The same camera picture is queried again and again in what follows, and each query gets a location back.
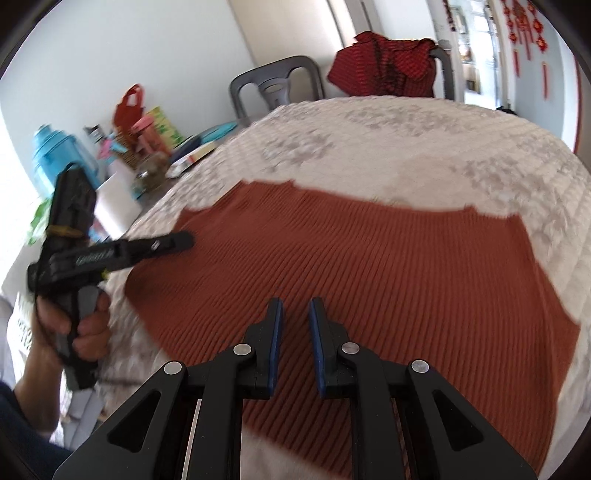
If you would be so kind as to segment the person's left forearm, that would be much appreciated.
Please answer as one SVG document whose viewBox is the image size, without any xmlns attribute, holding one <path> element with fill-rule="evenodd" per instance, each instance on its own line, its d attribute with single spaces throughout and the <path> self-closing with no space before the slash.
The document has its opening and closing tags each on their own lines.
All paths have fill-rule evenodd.
<svg viewBox="0 0 591 480">
<path fill-rule="evenodd" d="M 49 438 L 60 420 L 63 365 L 52 348 L 33 342 L 24 373 L 14 388 L 19 406 L 32 428 Z"/>
</svg>

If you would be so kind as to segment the person's left hand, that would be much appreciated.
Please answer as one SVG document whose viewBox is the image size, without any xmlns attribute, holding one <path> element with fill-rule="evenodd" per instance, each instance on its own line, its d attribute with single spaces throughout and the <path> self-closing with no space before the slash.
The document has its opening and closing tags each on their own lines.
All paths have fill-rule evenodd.
<svg viewBox="0 0 591 480">
<path fill-rule="evenodd" d="M 110 297 L 100 290 L 94 312 L 80 320 L 75 328 L 77 337 L 73 340 L 73 348 L 84 361 L 102 360 L 108 354 L 111 337 L 109 308 Z M 62 308 L 42 296 L 37 297 L 31 320 L 32 348 L 40 348 L 57 357 L 55 340 L 58 335 L 67 336 L 71 327 L 71 320 Z"/>
</svg>

